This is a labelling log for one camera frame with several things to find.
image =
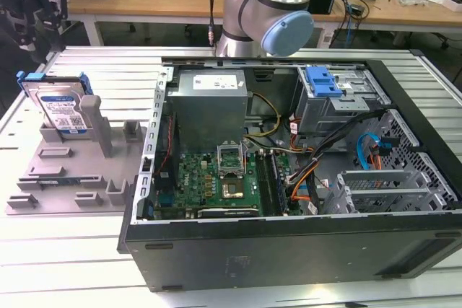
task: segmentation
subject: light blue joint cap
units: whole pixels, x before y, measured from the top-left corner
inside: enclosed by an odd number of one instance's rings
[[[290,56],[306,44],[314,27],[310,12],[292,12],[268,29],[261,40],[261,47],[273,56]]]

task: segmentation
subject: wooden desk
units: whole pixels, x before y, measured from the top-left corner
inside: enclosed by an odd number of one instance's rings
[[[361,4],[359,0],[349,0]],[[401,6],[398,0],[365,0],[369,16],[361,23],[363,30],[391,30],[404,32],[462,32],[462,14],[452,12],[443,5]],[[344,14],[344,5],[336,0],[334,12]]]
[[[68,0],[69,19],[84,23],[91,45],[103,45],[97,22],[142,23],[209,23],[209,0]],[[223,0],[215,0],[215,23],[222,24]],[[313,15],[315,26],[329,32],[343,19],[340,11],[331,15]],[[321,35],[321,45],[326,48],[330,38]]]
[[[397,0],[366,1],[370,14],[360,30],[398,32],[462,32],[462,14],[442,5],[401,6]],[[209,0],[68,0],[69,19],[82,21],[91,45],[103,45],[98,22],[209,23]],[[215,0],[216,23],[222,23],[223,0]],[[313,15],[321,28],[319,48],[328,48],[344,18],[344,6],[336,0],[330,15]]]

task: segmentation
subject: aluminum extrusion table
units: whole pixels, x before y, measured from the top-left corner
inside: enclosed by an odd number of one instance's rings
[[[146,122],[161,57],[210,56],[201,48],[68,48],[39,71],[85,71],[113,126]],[[424,57],[406,50],[302,50],[309,59],[381,60],[462,160],[462,95]],[[40,141],[41,114],[19,95],[0,121],[2,194],[16,193]],[[116,251],[120,214],[0,216],[0,307],[459,307],[462,251],[411,280],[152,294],[130,255]]]

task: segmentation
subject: sticker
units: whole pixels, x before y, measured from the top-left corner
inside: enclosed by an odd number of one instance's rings
[[[58,181],[57,180],[41,180],[39,181],[40,184],[47,184],[47,185],[58,185]]]
[[[294,135],[298,134],[298,124],[290,123],[290,133],[293,133]]]
[[[325,180],[320,180],[321,184],[316,185],[317,189],[322,189],[322,188],[329,188],[329,180],[326,178]]]
[[[308,202],[308,210],[311,212],[312,215],[318,214],[318,209],[313,205],[313,203],[310,201]]]
[[[348,82],[337,83],[337,87],[338,87],[339,89],[352,89],[351,84],[348,83]]]
[[[195,75],[193,89],[237,89],[236,75]]]
[[[41,97],[42,105],[56,129],[65,133],[82,133],[87,130],[84,118],[75,110],[73,97]]]

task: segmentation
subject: expansion card bracket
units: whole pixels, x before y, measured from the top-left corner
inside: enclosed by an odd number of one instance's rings
[[[152,114],[144,139],[143,154],[141,164],[139,165],[138,180],[136,181],[136,190],[131,213],[130,224],[143,224],[143,220],[138,220],[138,202],[147,196],[154,182],[154,157],[157,147],[157,138],[159,136],[160,118],[165,100],[165,88],[168,81],[173,78],[173,68],[164,67],[160,69],[157,77],[156,87],[154,90],[154,99],[152,103]]]

